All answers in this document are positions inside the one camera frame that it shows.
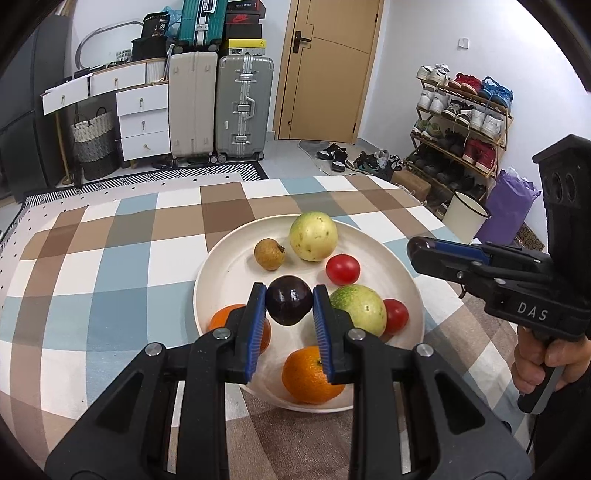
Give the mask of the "right hand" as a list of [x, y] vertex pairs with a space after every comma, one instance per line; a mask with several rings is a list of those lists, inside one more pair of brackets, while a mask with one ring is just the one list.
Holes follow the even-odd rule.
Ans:
[[511, 373], [514, 385], [523, 394], [530, 394], [545, 378], [542, 365], [549, 368], [563, 367], [564, 371], [555, 390], [560, 390], [579, 380], [590, 365], [590, 340], [586, 337], [576, 342], [562, 339], [545, 346], [536, 339], [530, 329], [519, 326], [518, 343], [514, 350]]

